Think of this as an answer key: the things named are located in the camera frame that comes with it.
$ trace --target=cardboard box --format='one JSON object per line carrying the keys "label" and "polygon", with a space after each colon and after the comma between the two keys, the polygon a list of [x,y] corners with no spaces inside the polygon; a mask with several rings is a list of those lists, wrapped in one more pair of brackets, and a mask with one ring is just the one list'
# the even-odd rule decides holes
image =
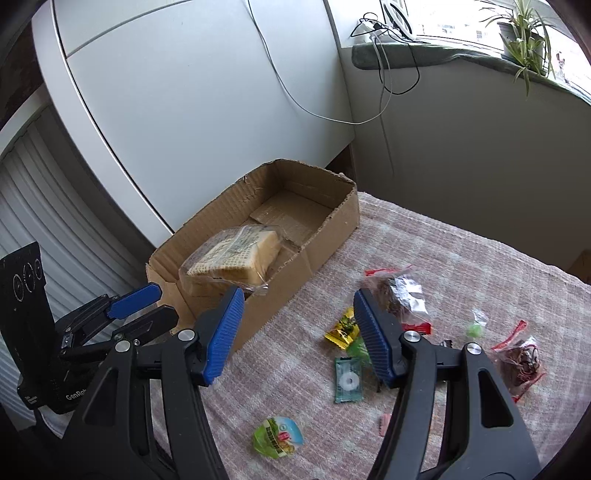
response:
{"label": "cardboard box", "polygon": [[311,279],[359,225],[355,182],[293,160],[275,160],[253,170],[212,200],[150,257],[148,281],[163,291],[161,304],[178,313],[176,332],[193,327],[220,295],[192,297],[181,286],[178,268],[197,247],[226,228],[279,225],[285,240],[268,271],[264,296],[246,300],[233,350],[239,349]]}

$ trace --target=plastic bag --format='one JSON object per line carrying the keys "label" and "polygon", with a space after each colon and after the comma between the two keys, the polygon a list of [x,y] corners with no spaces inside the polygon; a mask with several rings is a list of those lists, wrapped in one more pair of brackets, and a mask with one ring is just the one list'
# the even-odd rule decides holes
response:
{"label": "plastic bag", "polygon": [[527,322],[521,320],[507,340],[491,348],[494,363],[514,402],[545,375],[538,342],[526,334],[526,329]]}
{"label": "plastic bag", "polygon": [[430,335],[431,321],[425,306],[423,287],[412,265],[402,270],[366,270],[363,284],[371,290],[378,304],[400,321],[404,330]]}
{"label": "plastic bag", "polygon": [[486,324],[489,322],[486,314],[477,308],[472,309],[474,319],[468,325],[466,329],[466,336],[472,339],[478,339],[484,334]]}
{"label": "plastic bag", "polygon": [[244,225],[222,230],[196,249],[178,270],[191,296],[211,296],[237,285],[254,294],[268,289],[267,270],[281,249],[279,227]]}

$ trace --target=bread in plastic bag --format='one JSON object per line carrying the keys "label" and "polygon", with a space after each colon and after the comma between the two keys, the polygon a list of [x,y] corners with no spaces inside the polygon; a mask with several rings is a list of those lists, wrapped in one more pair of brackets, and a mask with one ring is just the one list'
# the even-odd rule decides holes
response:
{"label": "bread in plastic bag", "polygon": [[279,227],[244,225],[222,230],[183,262],[178,277],[191,296],[207,296],[237,285],[254,294],[267,291],[267,270],[281,249]]}

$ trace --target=snack package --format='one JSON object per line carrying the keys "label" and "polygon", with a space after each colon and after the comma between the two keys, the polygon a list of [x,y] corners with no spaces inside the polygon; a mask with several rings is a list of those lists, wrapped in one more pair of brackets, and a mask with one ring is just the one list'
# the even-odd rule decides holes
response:
{"label": "snack package", "polygon": [[491,348],[494,363],[514,402],[545,375],[538,343],[525,333],[526,329],[527,322],[521,320],[507,340]]}
{"label": "snack package", "polygon": [[363,400],[360,358],[335,358],[335,403]]}
{"label": "snack package", "polygon": [[486,314],[477,308],[472,309],[474,319],[468,325],[466,329],[466,336],[468,338],[477,339],[482,337],[486,324],[489,322]]}
{"label": "snack package", "polygon": [[352,357],[359,358],[361,360],[361,364],[364,367],[371,367],[372,366],[372,362],[371,362],[371,358],[369,357],[368,349],[365,346],[365,342],[363,341],[363,338],[361,337],[361,335],[359,335],[355,340],[353,340],[353,343],[351,343],[351,345],[349,345],[349,348],[347,348],[347,354]]}
{"label": "snack package", "polygon": [[363,286],[371,290],[384,310],[400,321],[404,330],[430,335],[431,322],[425,307],[423,287],[412,265],[402,270],[366,270]]}
{"label": "snack package", "polygon": [[261,455],[281,458],[293,455],[304,444],[304,437],[292,419],[270,417],[252,435],[252,445]]}
{"label": "snack package", "polygon": [[191,296],[224,292],[233,284],[255,294],[267,291],[267,269],[281,249],[279,227],[244,225],[222,230],[196,249],[178,270]]}
{"label": "snack package", "polygon": [[348,307],[332,330],[324,334],[324,338],[338,345],[339,348],[347,350],[358,334],[359,325],[355,320],[353,307]]}

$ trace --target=tablecloth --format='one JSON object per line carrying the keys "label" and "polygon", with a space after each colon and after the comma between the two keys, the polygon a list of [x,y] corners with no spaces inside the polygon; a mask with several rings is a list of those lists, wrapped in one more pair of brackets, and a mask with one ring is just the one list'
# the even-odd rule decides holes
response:
{"label": "tablecloth", "polygon": [[[366,479],[382,442],[378,422],[396,391],[376,392],[363,378],[365,399],[335,404],[334,358],[324,333],[352,304],[366,268],[414,264],[433,318],[432,343],[461,347],[472,307],[488,314],[481,344],[505,339],[519,320],[540,343],[547,370],[519,401],[542,464],[559,450],[591,401],[591,287],[504,244],[359,194],[359,228],[300,291],[202,388],[207,418],[232,480]],[[161,392],[152,389],[157,439],[167,447]],[[437,387],[423,469],[437,463],[445,392]],[[252,447],[267,416],[286,416],[305,444],[271,460]]]}

